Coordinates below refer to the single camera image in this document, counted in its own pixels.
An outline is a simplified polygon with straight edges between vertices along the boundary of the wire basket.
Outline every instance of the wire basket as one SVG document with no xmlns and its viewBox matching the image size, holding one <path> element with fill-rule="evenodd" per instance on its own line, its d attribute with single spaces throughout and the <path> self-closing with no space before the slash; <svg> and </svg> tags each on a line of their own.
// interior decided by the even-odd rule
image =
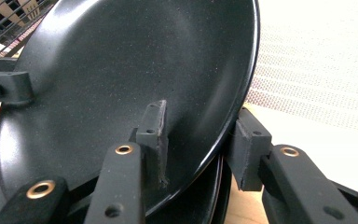
<svg viewBox="0 0 358 224">
<path fill-rule="evenodd" d="M 13 57 L 58 0 L 0 0 L 0 57 Z"/>
</svg>

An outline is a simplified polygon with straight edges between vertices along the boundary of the wire mesh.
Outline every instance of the wire mesh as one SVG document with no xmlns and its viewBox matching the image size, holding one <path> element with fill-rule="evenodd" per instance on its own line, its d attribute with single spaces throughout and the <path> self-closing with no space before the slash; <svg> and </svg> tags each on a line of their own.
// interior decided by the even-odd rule
<svg viewBox="0 0 358 224">
<path fill-rule="evenodd" d="M 17 53 L 57 0 L 0 0 L 0 57 Z"/>
</svg>

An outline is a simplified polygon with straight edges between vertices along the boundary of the black metal rack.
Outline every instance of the black metal rack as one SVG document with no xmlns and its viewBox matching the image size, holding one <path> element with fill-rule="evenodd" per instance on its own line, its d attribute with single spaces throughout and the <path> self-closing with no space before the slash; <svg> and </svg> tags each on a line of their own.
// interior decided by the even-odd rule
<svg viewBox="0 0 358 224">
<path fill-rule="evenodd" d="M 56 2 L 0 0 L 0 57 L 16 54 Z"/>
</svg>

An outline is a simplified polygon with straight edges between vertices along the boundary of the black plate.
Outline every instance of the black plate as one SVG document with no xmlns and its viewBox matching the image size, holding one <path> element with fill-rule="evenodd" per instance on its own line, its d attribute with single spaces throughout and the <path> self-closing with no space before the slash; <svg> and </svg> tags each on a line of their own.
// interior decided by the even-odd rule
<svg viewBox="0 0 358 224">
<path fill-rule="evenodd" d="M 147 214 L 174 198 L 217 153 L 255 67 L 256 3 L 61 0 L 16 66 L 35 98 L 3 104 L 0 179 L 6 196 L 41 175 L 70 189 L 98 175 L 145 107 L 168 102 L 166 189 L 145 190 Z"/>
</svg>

